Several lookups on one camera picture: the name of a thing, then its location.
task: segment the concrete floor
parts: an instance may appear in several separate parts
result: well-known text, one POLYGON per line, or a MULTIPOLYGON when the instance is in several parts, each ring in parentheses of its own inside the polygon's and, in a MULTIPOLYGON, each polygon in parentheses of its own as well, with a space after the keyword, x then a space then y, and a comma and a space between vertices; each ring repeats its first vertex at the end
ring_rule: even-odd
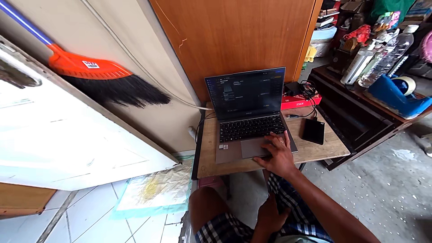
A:
MULTIPOLYGON (((315 59, 310 69, 326 64, 315 59)), ((327 171, 307 163, 303 174, 358 218, 381 242, 432 242, 432 158, 418 136, 432 132, 432 117, 422 119, 353 162, 327 171)), ((232 212, 254 228, 267 198, 261 171, 231 175, 232 212)))

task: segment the tape roll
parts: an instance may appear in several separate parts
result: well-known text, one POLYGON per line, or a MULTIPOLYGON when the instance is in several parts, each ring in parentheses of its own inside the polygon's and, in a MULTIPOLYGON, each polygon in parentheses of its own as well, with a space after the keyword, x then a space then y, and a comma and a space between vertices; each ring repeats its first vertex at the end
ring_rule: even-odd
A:
POLYGON ((405 96, 412 94, 416 89, 416 82, 410 77, 402 76, 392 78, 391 80, 393 80, 394 84, 405 96))

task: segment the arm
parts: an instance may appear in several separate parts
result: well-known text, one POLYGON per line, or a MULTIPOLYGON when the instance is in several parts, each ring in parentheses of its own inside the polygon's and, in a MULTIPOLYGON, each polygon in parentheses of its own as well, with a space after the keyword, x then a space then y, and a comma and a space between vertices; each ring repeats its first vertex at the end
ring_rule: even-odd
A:
POLYGON ((266 138, 271 140, 273 145, 263 144, 262 147, 268 149, 273 158, 264 161, 256 157, 254 160, 291 183, 334 242, 379 243, 379 240, 359 220, 312 184, 295 167, 286 131, 285 143, 274 133, 266 138))
POLYGON ((267 200, 258 210, 257 225, 255 225, 251 243, 267 243, 270 235, 282 228, 290 211, 290 208, 286 208, 285 211, 279 215, 275 196, 273 193, 270 193, 267 200))

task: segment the wooden cabinet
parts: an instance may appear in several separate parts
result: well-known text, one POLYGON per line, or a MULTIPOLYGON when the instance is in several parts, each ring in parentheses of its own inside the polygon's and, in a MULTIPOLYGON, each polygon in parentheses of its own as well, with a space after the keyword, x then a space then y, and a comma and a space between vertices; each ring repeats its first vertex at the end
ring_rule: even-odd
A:
POLYGON ((363 95, 365 88, 355 85, 347 89, 341 82, 342 75, 327 66, 312 69, 308 80, 314 81, 322 96, 319 109, 326 114, 337 135, 351 155, 322 161, 328 170, 352 161, 380 143, 391 138, 414 122, 432 113, 429 107, 412 120, 405 120, 363 95))
POLYGON ((322 0, 150 0, 198 98, 205 77, 286 67, 297 80, 322 0))

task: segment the broom bristles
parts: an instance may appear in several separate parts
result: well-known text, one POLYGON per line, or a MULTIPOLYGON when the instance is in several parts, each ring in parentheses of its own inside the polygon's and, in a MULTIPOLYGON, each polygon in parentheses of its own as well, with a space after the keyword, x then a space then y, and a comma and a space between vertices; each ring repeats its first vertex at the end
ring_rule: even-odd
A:
POLYGON ((67 82, 99 104, 114 102, 121 106, 168 104, 171 98, 137 75, 111 80, 89 80, 62 76, 67 82))

